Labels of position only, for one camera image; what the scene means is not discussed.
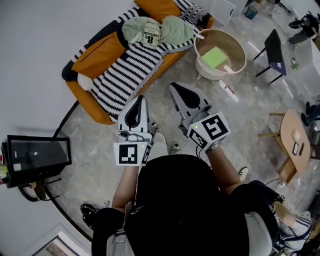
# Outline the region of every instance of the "chair backrest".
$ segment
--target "chair backrest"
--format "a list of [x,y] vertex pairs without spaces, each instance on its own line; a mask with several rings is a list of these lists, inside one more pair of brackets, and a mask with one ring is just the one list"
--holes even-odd
[[272,30],[271,34],[264,41],[266,55],[270,63],[282,63],[284,58],[281,51],[281,40],[277,30]]

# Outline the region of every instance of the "book cover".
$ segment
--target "book cover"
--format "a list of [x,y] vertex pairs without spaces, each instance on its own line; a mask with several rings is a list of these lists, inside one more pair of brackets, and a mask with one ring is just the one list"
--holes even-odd
[[161,25],[146,23],[144,26],[143,40],[145,45],[157,47],[161,36]]

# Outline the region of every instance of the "person's arm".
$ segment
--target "person's arm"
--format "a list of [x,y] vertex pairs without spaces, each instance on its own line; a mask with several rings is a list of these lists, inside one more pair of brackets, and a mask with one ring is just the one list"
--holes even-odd
[[315,35],[317,35],[317,36],[319,35],[319,34],[318,34],[318,31],[317,31],[314,27],[312,27],[311,29],[312,29],[312,31],[313,31],[313,33],[314,33]]
[[207,151],[206,155],[210,161],[212,171],[218,181],[220,189],[230,195],[236,187],[241,185],[236,169],[220,147],[212,151]]
[[139,166],[126,166],[112,200],[112,208],[125,212],[126,205],[136,195]]

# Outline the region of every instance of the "green object on floor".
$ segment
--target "green object on floor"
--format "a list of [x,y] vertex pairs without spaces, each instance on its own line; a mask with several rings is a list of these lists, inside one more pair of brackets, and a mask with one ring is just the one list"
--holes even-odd
[[214,47],[201,57],[201,59],[213,69],[219,66],[227,58],[228,57],[218,47]]

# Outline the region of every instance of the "striped blanket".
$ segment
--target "striped blanket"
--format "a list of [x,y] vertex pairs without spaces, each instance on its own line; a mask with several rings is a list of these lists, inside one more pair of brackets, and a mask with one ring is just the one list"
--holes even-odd
[[[187,0],[174,0],[181,10],[181,18],[192,26],[196,35],[200,30],[196,23],[199,14],[206,13],[202,8]],[[115,21],[123,24],[133,17],[140,15],[140,7],[136,6],[119,16]],[[98,104],[108,113],[113,122],[117,122],[118,115],[125,104],[130,101],[148,80],[158,71],[167,54],[185,51],[193,46],[194,39],[183,44],[171,45],[161,43],[158,47],[150,47],[135,42],[129,44],[125,53],[119,57],[105,72],[93,79],[91,94]],[[86,47],[72,59],[75,62]]]

